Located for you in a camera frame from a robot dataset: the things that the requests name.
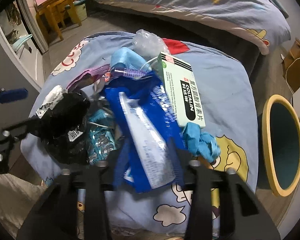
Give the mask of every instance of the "wooden stool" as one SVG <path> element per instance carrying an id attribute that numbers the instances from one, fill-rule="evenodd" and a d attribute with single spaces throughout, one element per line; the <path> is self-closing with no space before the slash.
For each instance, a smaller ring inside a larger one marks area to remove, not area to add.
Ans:
<path id="1" fill-rule="evenodd" d="M 77 12 L 75 10 L 73 0 L 56 0 L 54 3 L 49 4 L 47 6 L 47 20 L 49 25 L 58 33 L 59 38 L 63 41 L 63 36 L 61 30 L 58 26 L 58 23 L 61 22 L 62 27 L 66 28 L 64 22 L 64 14 L 65 14 L 65 6 L 69 5 L 69 16 L 71 21 L 75 24 L 77 23 L 79 26 L 82 25 L 81 20 L 79 19 Z"/>

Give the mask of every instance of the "wooden floor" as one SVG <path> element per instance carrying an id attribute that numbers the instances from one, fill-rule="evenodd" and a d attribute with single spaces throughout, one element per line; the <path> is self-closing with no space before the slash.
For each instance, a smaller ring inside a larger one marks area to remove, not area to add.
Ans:
<path id="1" fill-rule="evenodd" d="M 102 10 L 95 12 L 94 15 L 82 22 L 81 27 L 72 25 L 62 31 L 64 37 L 63 41 L 60 41 L 56 37 L 50 44 L 49 52 L 43 55 L 45 79 L 80 40 L 88 35 L 98 32 L 136 32 L 139 29 L 145 29 L 154 32 L 159 36 L 208 45 L 202 38 L 170 23 L 164 23 L 158 28 L 157 21 L 158 20 L 155 18 L 145 18 L 140 16 L 138 18 L 138 23 L 136 23 L 136 16 L 105 12 Z M 282 68 L 280 64 L 281 53 L 283 53 L 283 51 L 278 48 L 270 55 L 264 57 L 262 67 L 255 72 L 250 79 L 258 114 L 262 112 L 266 100 L 273 94 L 282 95 L 288 100 L 291 98 L 291 92 L 282 77 Z M 23 156 L 20 156 L 17 159 L 12 166 L 10 173 L 37 185 L 41 181 Z M 269 212 L 275 224 L 278 225 L 293 198 L 293 194 L 286 198 L 274 197 L 270 190 L 257 189 L 256 195 Z"/>

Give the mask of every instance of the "wooden table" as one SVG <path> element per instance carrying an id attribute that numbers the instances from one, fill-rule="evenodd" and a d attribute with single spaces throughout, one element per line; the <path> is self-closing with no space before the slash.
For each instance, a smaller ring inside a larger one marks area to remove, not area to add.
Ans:
<path id="1" fill-rule="evenodd" d="M 37 10 L 37 14 L 35 15 L 35 18 L 37 20 L 37 23 L 42 31 L 42 34 L 43 36 L 45 37 L 45 39 L 48 41 L 49 40 L 49 35 L 48 35 L 48 31 L 45 27 L 45 25 L 43 24 L 42 22 L 42 19 L 41 19 L 41 15 L 44 15 L 47 19 L 47 22 L 49 24 L 49 26 L 54 29 L 54 21 L 51 17 L 51 14 L 50 12 L 48 11 L 47 9 L 47 6 L 48 5 L 51 5 L 52 3 L 54 3 L 56 0 L 47 0 L 45 1 L 44 3 L 40 4 L 36 10 Z M 68 4 L 67 0 L 63 0 L 59 5 L 58 7 L 62 7 L 64 8 L 64 6 L 66 6 Z M 64 22 L 63 22 L 63 17 L 64 17 L 64 14 L 65 14 L 66 10 L 64 10 L 64 12 L 60 13 L 59 10 L 57 10 L 56 7 L 53 7 L 52 8 L 52 13 L 53 13 L 53 16 L 54 18 L 56 19 L 57 22 L 61 22 L 63 27 L 65 27 L 64 25 Z"/>

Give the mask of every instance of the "cartoon print bedding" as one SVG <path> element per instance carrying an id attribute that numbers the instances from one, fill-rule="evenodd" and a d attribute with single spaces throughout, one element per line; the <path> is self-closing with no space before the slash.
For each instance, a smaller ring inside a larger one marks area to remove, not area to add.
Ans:
<path id="1" fill-rule="evenodd" d="M 101 4 L 196 21 L 257 45 L 263 55 L 290 40 L 290 27 L 270 0 L 95 0 Z"/>
<path id="2" fill-rule="evenodd" d="M 133 49 L 134 34 L 97 33 L 81 41 L 51 73 L 30 112 L 33 116 L 45 96 L 56 85 L 67 85 L 85 69 L 100 66 L 107 72 L 111 55 L 121 47 Z M 252 89 L 241 63 L 216 49 L 164 39 L 169 51 L 192 66 L 200 94 L 205 131 L 217 136 L 221 155 L 211 169 L 234 168 L 254 191 L 258 177 L 257 113 Z M 83 89 L 89 96 L 92 86 Z M 61 165 L 45 151 L 41 141 L 28 134 L 21 151 L 31 166 L 49 185 L 60 174 Z M 212 190 L 214 230 L 218 228 L 218 190 Z M 146 229 L 156 233 L 184 233 L 191 208 L 190 191 L 169 185 L 149 193 L 136 194 L 125 185 L 116 192 L 106 192 L 109 220 L 114 227 Z M 80 210 L 84 203 L 78 204 Z"/>

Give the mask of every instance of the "trash can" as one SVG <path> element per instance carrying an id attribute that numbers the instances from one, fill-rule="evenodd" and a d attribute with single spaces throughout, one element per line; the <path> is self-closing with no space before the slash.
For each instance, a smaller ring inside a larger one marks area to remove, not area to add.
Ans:
<path id="1" fill-rule="evenodd" d="M 86 0 L 79 0 L 79 1 L 74 1 L 74 8 L 75 11 L 80 19 L 80 21 L 83 21 L 87 18 L 87 10 L 86 10 L 86 4 L 85 4 Z M 67 10 L 70 9 L 70 5 L 67 5 L 65 7 Z"/>
<path id="2" fill-rule="evenodd" d="M 258 117 L 259 168 L 257 186 L 275 196 L 288 196 L 300 179 L 300 122 L 282 96 L 271 96 Z"/>

